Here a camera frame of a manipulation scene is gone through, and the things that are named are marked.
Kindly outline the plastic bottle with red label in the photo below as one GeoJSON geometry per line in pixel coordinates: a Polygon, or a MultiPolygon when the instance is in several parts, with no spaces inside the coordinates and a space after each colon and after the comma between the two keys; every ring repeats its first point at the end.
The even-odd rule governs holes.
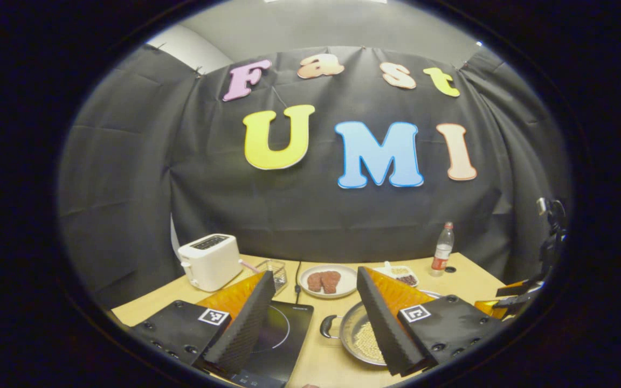
{"type": "Polygon", "coordinates": [[[436,243],[436,251],[434,252],[433,262],[430,268],[430,274],[434,277],[442,276],[446,270],[447,262],[450,258],[455,242],[453,229],[453,223],[451,221],[447,221],[439,234],[439,238],[436,243]]]}

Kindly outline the white toaster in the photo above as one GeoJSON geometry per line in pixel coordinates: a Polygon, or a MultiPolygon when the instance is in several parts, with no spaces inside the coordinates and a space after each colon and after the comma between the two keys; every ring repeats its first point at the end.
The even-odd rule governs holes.
{"type": "Polygon", "coordinates": [[[203,292],[216,292],[243,271],[233,235],[204,236],[180,246],[177,254],[190,284],[203,292]]]}

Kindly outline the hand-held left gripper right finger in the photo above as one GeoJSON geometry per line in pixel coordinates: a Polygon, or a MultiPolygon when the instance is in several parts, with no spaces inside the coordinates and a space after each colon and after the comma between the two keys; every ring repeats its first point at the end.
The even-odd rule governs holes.
{"type": "Polygon", "coordinates": [[[394,375],[450,363],[503,328],[501,319],[456,295],[434,298],[372,268],[358,268],[357,290],[394,375]]]}

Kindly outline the white divided condiment tray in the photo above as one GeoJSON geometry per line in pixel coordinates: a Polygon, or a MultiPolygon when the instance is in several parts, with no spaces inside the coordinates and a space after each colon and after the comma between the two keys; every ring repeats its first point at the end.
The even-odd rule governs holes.
{"type": "Polygon", "coordinates": [[[393,265],[390,262],[384,262],[382,267],[375,267],[373,269],[413,288],[419,285],[419,279],[416,273],[406,265],[393,265]]]}

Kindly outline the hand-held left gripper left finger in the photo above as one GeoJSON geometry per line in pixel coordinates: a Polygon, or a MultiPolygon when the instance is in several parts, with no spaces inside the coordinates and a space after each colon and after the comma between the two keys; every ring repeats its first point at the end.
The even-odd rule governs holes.
{"type": "Polygon", "coordinates": [[[197,303],[175,300],[131,331],[180,363],[226,377],[248,361],[274,293],[273,273],[261,271],[197,303]]]}

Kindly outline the black backdrop cloth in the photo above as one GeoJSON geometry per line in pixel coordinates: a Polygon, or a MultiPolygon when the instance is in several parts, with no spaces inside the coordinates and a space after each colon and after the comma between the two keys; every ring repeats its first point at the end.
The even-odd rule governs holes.
{"type": "Polygon", "coordinates": [[[144,45],[75,118],[61,230],[114,308],[183,275],[171,241],[213,233],[259,257],[384,262],[454,251],[503,282],[535,274],[541,197],[574,211],[563,133],[510,64],[376,47],[275,52],[199,76],[144,45]]]}

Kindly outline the pile of soybeans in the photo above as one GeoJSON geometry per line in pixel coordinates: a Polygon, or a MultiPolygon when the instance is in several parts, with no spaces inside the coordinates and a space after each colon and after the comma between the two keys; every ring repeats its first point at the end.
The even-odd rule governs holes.
{"type": "Polygon", "coordinates": [[[370,322],[365,322],[357,328],[357,332],[353,335],[353,344],[359,354],[370,363],[386,364],[370,322]]]}

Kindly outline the steel pot with black handles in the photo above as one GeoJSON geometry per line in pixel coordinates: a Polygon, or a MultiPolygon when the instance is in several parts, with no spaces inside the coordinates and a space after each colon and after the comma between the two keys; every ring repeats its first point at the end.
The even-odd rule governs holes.
{"type": "Polygon", "coordinates": [[[339,317],[338,315],[328,315],[323,319],[320,325],[320,333],[327,338],[338,339],[342,341],[342,345],[345,348],[345,351],[350,353],[354,358],[359,359],[363,363],[370,364],[372,366],[381,366],[382,368],[386,368],[387,364],[374,364],[370,363],[365,359],[362,355],[359,354],[359,351],[354,346],[353,336],[357,332],[357,328],[365,322],[370,322],[369,317],[367,315],[367,310],[362,302],[358,302],[355,306],[350,308],[345,315],[339,317]],[[331,336],[329,334],[329,330],[332,326],[333,321],[336,318],[342,319],[340,325],[340,334],[338,336],[331,336]]]}

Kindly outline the black induction cooktop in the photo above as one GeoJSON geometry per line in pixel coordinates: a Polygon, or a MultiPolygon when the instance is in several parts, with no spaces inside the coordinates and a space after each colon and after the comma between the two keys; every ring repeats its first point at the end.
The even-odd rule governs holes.
{"type": "Polygon", "coordinates": [[[271,302],[248,361],[229,381],[244,388],[286,388],[313,311],[307,304],[271,302]]]}

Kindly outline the white plate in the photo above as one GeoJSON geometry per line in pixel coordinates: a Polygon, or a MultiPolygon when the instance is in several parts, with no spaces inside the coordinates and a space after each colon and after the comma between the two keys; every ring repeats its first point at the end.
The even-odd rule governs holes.
{"type": "Polygon", "coordinates": [[[300,277],[298,277],[299,285],[301,289],[315,298],[323,299],[336,299],[345,297],[352,294],[356,290],[357,271],[354,268],[347,267],[345,265],[338,264],[325,264],[316,265],[306,268],[301,271],[300,277]],[[336,291],[334,293],[326,293],[323,288],[316,292],[311,290],[308,285],[308,278],[315,273],[321,273],[326,271],[335,271],[340,275],[338,284],[335,286],[336,291]]]}

